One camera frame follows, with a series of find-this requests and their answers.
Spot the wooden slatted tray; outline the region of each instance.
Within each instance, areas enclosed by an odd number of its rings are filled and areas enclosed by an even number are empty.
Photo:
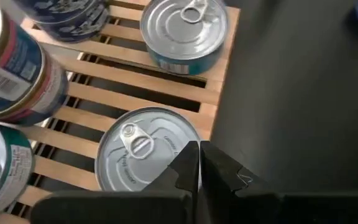
[[[26,18],[22,27],[43,44],[54,45],[66,49],[84,52],[76,59],[64,57],[61,55],[52,55],[68,71],[70,71],[70,86],[68,94],[76,100],[85,100],[102,105],[119,108],[120,110],[130,111],[146,106],[161,106],[176,111],[187,117],[196,127],[203,139],[209,139],[213,127],[216,110],[219,104],[219,97],[226,76],[229,55],[232,49],[234,34],[236,32],[239,9],[228,7],[229,13],[229,33],[225,42],[223,54],[217,64],[208,72],[195,77],[176,77],[171,74],[162,74],[159,69],[149,58],[144,50],[136,50],[130,47],[123,47],[112,44],[114,40],[124,40],[132,43],[143,44],[144,41],[140,34],[139,19],[142,9],[150,0],[114,0],[110,1],[111,17],[113,23],[108,24],[101,32],[101,37],[82,42],[79,44],[63,44],[51,39],[45,32],[34,26],[34,23]],[[124,22],[129,24],[138,24],[138,27],[124,26]],[[109,60],[112,63],[100,63],[100,61]],[[151,72],[157,72],[159,75],[150,75]],[[148,100],[139,95],[134,96],[131,93],[122,91],[111,91],[103,88],[97,88],[85,83],[78,83],[74,80],[74,75],[80,74],[89,78],[100,78],[103,80],[121,83],[126,86],[132,86],[141,90],[151,91],[160,95],[173,96],[174,98],[185,99],[192,102],[198,102],[200,106],[197,110],[187,110],[181,106],[172,106],[169,103],[161,103],[157,100]],[[184,82],[187,79],[194,79],[195,82],[201,83],[193,85],[191,82]],[[90,129],[105,132],[115,122],[116,118],[93,113],[86,110],[75,108],[75,105],[63,106],[49,122],[41,126],[20,128],[26,136],[37,142],[35,148],[44,148],[45,146],[52,149],[70,151],[91,159],[96,157],[98,142],[81,138],[71,134],[57,131],[55,125],[51,122],[64,121],[65,125],[76,124]],[[99,190],[96,178],[93,172],[79,169],[68,164],[54,161],[48,156],[42,156],[39,153],[35,155],[34,173],[40,177],[48,177],[58,180],[81,189]],[[19,197],[18,203],[27,208],[50,194],[35,185],[28,185],[24,193]],[[25,224],[29,221],[24,217],[24,211],[18,215],[13,215],[12,210],[0,214],[0,223]]]

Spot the black plastic part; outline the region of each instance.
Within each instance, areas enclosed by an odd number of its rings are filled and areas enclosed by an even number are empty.
[[[141,192],[59,192],[32,209],[32,224],[192,224],[197,200],[199,147],[189,142]]]
[[[201,170],[214,224],[358,223],[358,192],[274,192],[209,142]]]

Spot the wooden rack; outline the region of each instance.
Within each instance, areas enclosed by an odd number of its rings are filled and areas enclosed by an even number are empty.
[[[227,65],[229,63],[229,56],[233,45],[234,34],[236,33],[240,10],[233,7],[227,8],[229,14],[229,33],[224,44],[223,54],[217,64],[211,70],[201,75],[185,77],[204,83],[204,87],[199,87],[170,80],[169,77],[175,77],[171,74],[165,74],[165,77],[145,75],[147,71],[157,71],[160,73],[163,73],[164,71],[159,69],[153,61],[151,61],[147,52],[111,44],[111,41],[114,39],[124,39],[144,44],[139,29],[122,26],[120,22],[139,21],[142,15],[142,10],[149,1],[150,0],[110,1],[110,13],[114,23],[106,25],[102,30],[101,36],[105,37],[104,42],[100,42],[100,38],[98,38],[98,40],[93,39],[79,44],[64,44],[57,42],[56,40],[51,39],[44,31],[36,28],[29,18],[24,19],[22,27],[40,43],[83,52],[79,58],[80,60],[61,55],[52,55],[71,72],[69,77],[71,82],[68,91],[68,94],[71,97],[112,106],[114,108],[120,108],[126,111],[146,106],[168,108],[188,118],[194,124],[201,137],[203,139],[209,139],[216,116],[216,110],[219,105],[219,97],[226,77]],[[90,62],[90,55],[95,55],[103,60],[130,65],[134,68],[141,68],[146,72],[134,72],[131,69],[102,65],[97,63],[99,59],[97,59],[96,62]],[[156,101],[145,100],[143,98],[131,96],[130,94],[118,93],[76,83],[73,80],[73,74],[77,73],[91,78],[97,77],[104,80],[123,83],[136,88],[157,92],[162,95],[176,96],[178,98],[196,101],[200,103],[200,107],[198,111],[190,111]],[[53,118],[53,120],[65,121],[68,125],[78,124],[103,132],[108,130],[116,120],[114,118],[69,106],[63,106]],[[44,125],[41,126],[17,128],[22,130],[29,139],[38,142],[41,145],[52,146],[93,159],[96,157],[98,142],[56,131],[53,129],[53,125],[44,123]],[[34,173],[82,189],[99,190],[94,173],[40,155],[35,155]],[[50,194],[50,192],[36,186],[28,185],[17,201],[20,204],[31,208],[38,200]],[[7,211],[0,214],[0,224],[29,223],[29,221],[23,217],[22,213],[17,216],[11,214],[10,211]]]

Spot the black table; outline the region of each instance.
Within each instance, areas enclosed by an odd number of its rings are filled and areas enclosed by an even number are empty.
[[[241,7],[212,142],[279,189],[358,189],[353,0]]]

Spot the barcode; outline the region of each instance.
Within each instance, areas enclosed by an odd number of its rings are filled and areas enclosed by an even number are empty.
[[[31,80],[32,76],[34,75],[35,70],[37,69],[37,66],[35,66],[31,62],[27,62],[24,65],[23,71],[20,73],[20,76],[23,78],[26,78],[27,80]]]
[[[18,86],[17,82],[0,75],[0,91],[4,94],[12,94]]]
[[[166,61],[160,60],[160,66],[169,72],[177,73],[177,74],[189,74],[189,66],[188,65],[178,65],[173,63],[168,63]]]

